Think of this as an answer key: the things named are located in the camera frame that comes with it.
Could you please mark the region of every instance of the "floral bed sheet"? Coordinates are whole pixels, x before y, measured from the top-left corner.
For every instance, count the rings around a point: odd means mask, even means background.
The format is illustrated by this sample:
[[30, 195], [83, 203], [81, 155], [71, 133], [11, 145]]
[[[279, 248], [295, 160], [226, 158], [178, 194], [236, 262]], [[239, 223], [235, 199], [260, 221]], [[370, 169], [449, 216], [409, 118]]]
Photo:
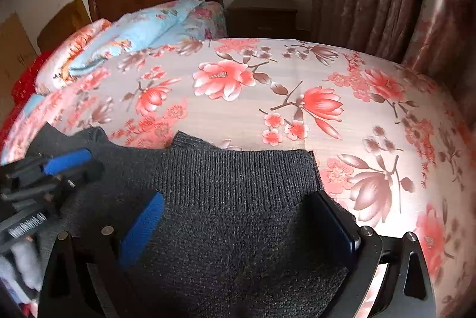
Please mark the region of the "floral bed sheet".
[[102, 126], [130, 147], [162, 148], [182, 130], [225, 149], [312, 150], [326, 192], [359, 225], [418, 235], [440, 316], [473, 277], [476, 149], [450, 95], [398, 64], [296, 40], [191, 40], [125, 53], [18, 119], [4, 162], [23, 157], [45, 122], [65, 134]]

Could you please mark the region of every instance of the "floral curtain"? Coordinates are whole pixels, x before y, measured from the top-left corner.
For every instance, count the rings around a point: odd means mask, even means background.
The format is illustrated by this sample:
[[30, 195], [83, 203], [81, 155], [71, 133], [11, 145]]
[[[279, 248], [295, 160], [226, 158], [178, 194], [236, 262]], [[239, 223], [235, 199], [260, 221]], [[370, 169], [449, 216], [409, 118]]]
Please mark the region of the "floral curtain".
[[474, 0], [313, 0], [311, 40], [362, 51], [445, 85], [476, 133]]

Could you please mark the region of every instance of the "wooden nightstand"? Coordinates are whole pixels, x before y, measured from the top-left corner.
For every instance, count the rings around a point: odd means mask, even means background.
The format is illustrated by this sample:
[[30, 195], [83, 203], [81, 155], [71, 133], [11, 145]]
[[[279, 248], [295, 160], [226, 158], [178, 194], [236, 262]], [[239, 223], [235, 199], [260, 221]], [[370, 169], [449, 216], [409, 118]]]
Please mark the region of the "wooden nightstand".
[[234, 0], [227, 8], [228, 35], [292, 39], [297, 11], [294, 0]]

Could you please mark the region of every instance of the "knit fabric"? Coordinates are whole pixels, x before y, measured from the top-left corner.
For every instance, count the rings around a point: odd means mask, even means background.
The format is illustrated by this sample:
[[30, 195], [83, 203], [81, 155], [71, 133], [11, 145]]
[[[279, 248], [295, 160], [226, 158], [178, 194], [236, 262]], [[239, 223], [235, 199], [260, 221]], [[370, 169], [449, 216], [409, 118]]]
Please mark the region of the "knit fabric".
[[105, 172], [41, 233], [43, 259], [61, 230], [126, 232], [158, 190], [160, 223], [126, 269], [158, 315], [315, 317], [347, 274], [326, 256], [309, 209], [309, 194], [322, 189], [312, 153], [224, 151], [184, 133], [170, 149], [124, 148], [101, 129], [67, 137], [49, 125], [29, 153], [77, 148], [88, 148]]

